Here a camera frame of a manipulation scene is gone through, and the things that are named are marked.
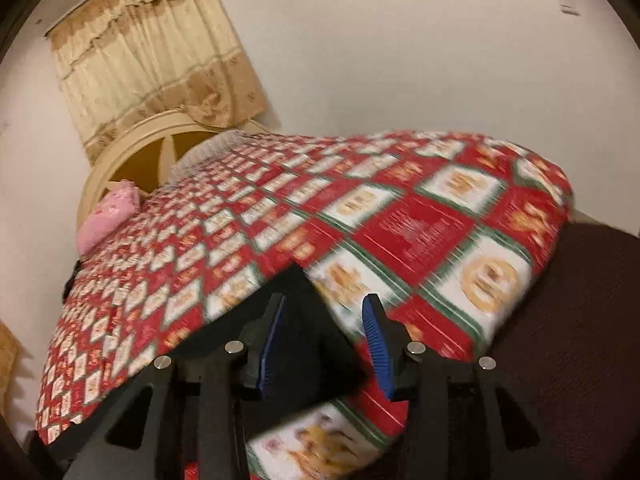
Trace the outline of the black pants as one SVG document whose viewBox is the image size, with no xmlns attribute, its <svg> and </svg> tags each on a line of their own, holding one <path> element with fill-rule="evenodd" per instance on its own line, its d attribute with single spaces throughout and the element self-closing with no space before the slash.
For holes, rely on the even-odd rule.
<svg viewBox="0 0 640 480">
<path fill-rule="evenodd" d="M 355 393 L 367 377 L 355 345 L 334 321 L 329 307 L 310 278 L 292 263 L 250 293 L 229 312 L 196 330 L 169 352 L 172 358 L 193 362 L 229 341 L 238 340 L 243 327 L 264 314 L 272 294 L 286 297 L 277 338 L 271 396 L 244 402 L 265 402 L 285 411 L 297 411 Z"/>
</svg>

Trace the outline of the red teddy bear patchwork bedspread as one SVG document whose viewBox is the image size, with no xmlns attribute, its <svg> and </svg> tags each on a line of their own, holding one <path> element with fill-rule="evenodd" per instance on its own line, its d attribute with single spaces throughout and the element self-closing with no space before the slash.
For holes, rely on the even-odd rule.
<svg viewBox="0 0 640 480">
<path fill-rule="evenodd" d="M 559 166 L 481 134 L 256 134 L 80 257 L 29 456 L 60 479 L 561 478 L 486 351 L 572 205 Z M 240 399 L 241 341 L 169 355 L 292 263 L 361 356 L 355 393 L 287 412 Z M 378 388 L 367 294 L 408 330 L 405 401 Z"/>
</svg>

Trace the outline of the grey striped pillow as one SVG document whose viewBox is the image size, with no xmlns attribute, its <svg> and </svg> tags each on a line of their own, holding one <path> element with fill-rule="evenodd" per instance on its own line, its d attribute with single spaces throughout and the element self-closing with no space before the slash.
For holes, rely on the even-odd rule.
<svg viewBox="0 0 640 480">
<path fill-rule="evenodd" d="M 198 172 L 209 159 L 228 154 L 252 135 L 244 130 L 226 130 L 190 148 L 170 168 L 168 183 L 175 183 Z"/>
</svg>

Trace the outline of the pink pillow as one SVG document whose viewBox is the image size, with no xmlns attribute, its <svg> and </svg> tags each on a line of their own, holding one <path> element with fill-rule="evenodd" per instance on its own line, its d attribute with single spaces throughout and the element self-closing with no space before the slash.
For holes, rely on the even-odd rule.
<svg viewBox="0 0 640 480">
<path fill-rule="evenodd" d="M 78 255 L 90 255 L 139 209 L 140 193 L 137 185 L 128 180 L 117 182 L 114 190 L 96 204 L 80 226 L 76 236 Z"/>
</svg>

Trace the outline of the cream wooden headboard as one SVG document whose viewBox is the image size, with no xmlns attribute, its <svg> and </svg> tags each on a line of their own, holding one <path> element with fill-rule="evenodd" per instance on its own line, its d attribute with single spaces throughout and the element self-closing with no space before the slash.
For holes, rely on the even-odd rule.
<svg viewBox="0 0 640 480">
<path fill-rule="evenodd" d="M 81 226 L 106 192 L 122 180 L 134 182 L 143 196 L 165 184 L 171 167 L 196 144 L 219 130 L 194 122 L 181 110 L 142 120 L 113 141 L 91 168 L 80 196 L 76 226 Z"/>
</svg>

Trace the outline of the beige floral side curtain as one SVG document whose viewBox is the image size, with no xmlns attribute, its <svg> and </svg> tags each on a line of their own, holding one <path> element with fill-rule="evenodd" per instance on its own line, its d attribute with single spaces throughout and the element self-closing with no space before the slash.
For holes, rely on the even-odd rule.
<svg viewBox="0 0 640 480">
<path fill-rule="evenodd" d="M 4 399 L 9 390 L 14 364 L 20 352 L 20 343 L 3 322 L 0 322 L 0 405 L 4 410 Z"/>
</svg>

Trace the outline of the beige floral window curtain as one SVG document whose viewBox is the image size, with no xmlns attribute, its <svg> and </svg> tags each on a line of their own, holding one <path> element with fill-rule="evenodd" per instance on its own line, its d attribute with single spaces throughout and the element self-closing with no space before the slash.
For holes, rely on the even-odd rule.
<svg viewBox="0 0 640 480">
<path fill-rule="evenodd" d="M 48 39 L 90 162 L 166 110 L 228 129 L 268 107 L 220 0 L 88 0 Z"/>
</svg>

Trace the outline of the white wall switch plate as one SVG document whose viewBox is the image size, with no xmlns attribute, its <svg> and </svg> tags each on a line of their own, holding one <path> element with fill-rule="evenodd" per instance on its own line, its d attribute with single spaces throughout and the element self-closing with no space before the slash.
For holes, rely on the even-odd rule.
<svg viewBox="0 0 640 480">
<path fill-rule="evenodd" d="M 560 12 L 566 15 L 579 16 L 576 0 L 558 0 Z"/>
</svg>

